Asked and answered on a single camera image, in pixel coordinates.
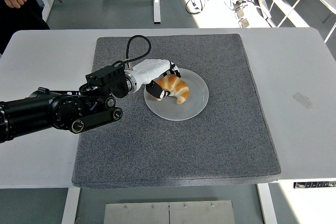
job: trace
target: robotic hand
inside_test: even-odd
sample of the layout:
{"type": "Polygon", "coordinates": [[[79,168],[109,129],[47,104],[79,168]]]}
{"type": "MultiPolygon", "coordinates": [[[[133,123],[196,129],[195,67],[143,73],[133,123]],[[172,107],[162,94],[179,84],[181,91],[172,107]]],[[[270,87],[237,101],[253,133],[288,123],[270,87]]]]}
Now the robotic hand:
{"type": "Polygon", "coordinates": [[[87,83],[79,91],[50,91],[39,88],[28,98],[0,102],[0,143],[15,137],[37,132],[50,127],[81,133],[121,119],[122,110],[116,107],[117,98],[137,92],[146,85],[149,94],[163,98],[170,93],[164,91],[155,81],[167,72],[181,77],[177,66],[169,60],[149,59],[125,70],[125,64],[146,56],[151,49],[149,40],[144,38],[149,49],[144,55],[132,60],[117,61],[86,75],[87,83]]]}
{"type": "Polygon", "coordinates": [[[168,71],[171,74],[181,77],[176,64],[169,60],[144,60],[134,66],[132,70],[126,70],[126,75],[131,83],[135,83],[132,86],[130,93],[137,92],[142,84],[146,84],[147,92],[156,98],[164,98],[167,95],[170,95],[169,91],[163,90],[154,81],[154,79],[158,78],[160,75],[166,76],[168,71]]]}

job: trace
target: floor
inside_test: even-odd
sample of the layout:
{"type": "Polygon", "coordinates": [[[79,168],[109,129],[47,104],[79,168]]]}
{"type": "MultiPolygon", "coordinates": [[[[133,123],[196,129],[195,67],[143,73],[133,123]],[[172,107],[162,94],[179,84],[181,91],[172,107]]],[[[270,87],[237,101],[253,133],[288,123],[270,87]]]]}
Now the floor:
{"type": "MultiPolygon", "coordinates": [[[[161,24],[153,23],[152,0],[61,0],[55,1],[48,18],[51,29],[107,28],[197,28],[183,0],[160,0],[161,24]]],[[[295,0],[286,0],[293,4],[295,0]]],[[[336,22],[318,0],[302,0],[297,12],[324,38],[336,22]]],[[[274,24],[284,14],[274,6],[274,24]]],[[[291,27],[286,21],[283,26],[291,27]]],[[[327,46],[336,57],[336,35],[327,46]]],[[[270,185],[278,223],[299,223],[279,185],[270,185]]],[[[67,189],[1,189],[0,223],[61,223],[67,189]]],[[[186,188],[127,188],[81,191],[76,224],[103,223],[104,207],[113,202],[157,202],[172,200],[232,200],[236,223],[263,223],[255,185],[186,188]]]]}

